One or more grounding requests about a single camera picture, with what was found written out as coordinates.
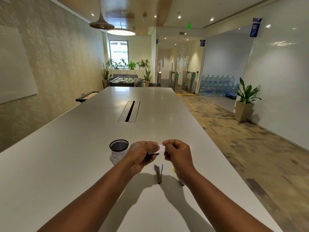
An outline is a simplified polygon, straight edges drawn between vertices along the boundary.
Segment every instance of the mesh pen holder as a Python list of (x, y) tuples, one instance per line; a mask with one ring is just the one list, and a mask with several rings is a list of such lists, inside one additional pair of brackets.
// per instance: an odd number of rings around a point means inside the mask
[(127, 153), (129, 147), (129, 142), (127, 140), (118, 139), (109, 145), (113, 155), (113, 164), (117, 164), (122, 160), (123, 156)]

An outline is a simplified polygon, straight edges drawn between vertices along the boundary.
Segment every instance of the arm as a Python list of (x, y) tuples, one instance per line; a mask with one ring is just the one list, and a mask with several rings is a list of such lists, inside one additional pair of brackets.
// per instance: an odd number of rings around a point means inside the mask
[(197, 172), (187, 144), (180, 140), (166, 140), (162, 144), (165, 145), (165, 159), (172, 162), (177, 177), (190, 189), (216, 231), (272, 231)]
[(98, 231), (132, 177), (157, 156), (147, 153), (158, 150), (155, 142), (133, 143), (118, 164), (38, 231)]

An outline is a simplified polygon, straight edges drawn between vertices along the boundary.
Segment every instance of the whiteboard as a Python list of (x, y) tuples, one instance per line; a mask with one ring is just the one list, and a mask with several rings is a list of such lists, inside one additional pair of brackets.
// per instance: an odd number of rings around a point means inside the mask
[(0, 25), (0, 104), (37, 93), (18, 30)]

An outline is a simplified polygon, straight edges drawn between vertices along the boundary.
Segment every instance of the beige planter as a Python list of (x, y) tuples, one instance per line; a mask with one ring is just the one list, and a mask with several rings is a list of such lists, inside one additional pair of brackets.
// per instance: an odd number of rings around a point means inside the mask
[(235, 110), (235, 120), (239, 122), (247, 121), (253, 105), (254, 103), (246, 103), (245, 105), (243, 105), (242, 102), (237, 101)]
[(103, 86), (104, 86), (104, 89), (107, 88), (107, 80), (103, 80)]

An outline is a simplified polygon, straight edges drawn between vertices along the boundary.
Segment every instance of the patterned wallpaper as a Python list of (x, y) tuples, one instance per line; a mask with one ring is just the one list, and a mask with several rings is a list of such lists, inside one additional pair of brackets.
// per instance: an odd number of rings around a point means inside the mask
[(39, 93), (0, 104), (0, 152), (102, 90), (100, 30), (50, 0), (0, 0), (0, 24), (17, 28)]

